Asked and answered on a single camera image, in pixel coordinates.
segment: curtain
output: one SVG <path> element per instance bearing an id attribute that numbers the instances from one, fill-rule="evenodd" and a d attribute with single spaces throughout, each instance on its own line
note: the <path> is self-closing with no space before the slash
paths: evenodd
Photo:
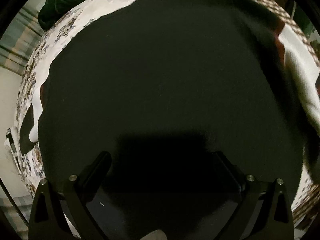
<path id="1" fill-rule="evenodd" d="M 24 6 L 14 17 L 0 40 L 0 66 L 23 75 L 26 64 L 44 31 L 38 12 Z"/>

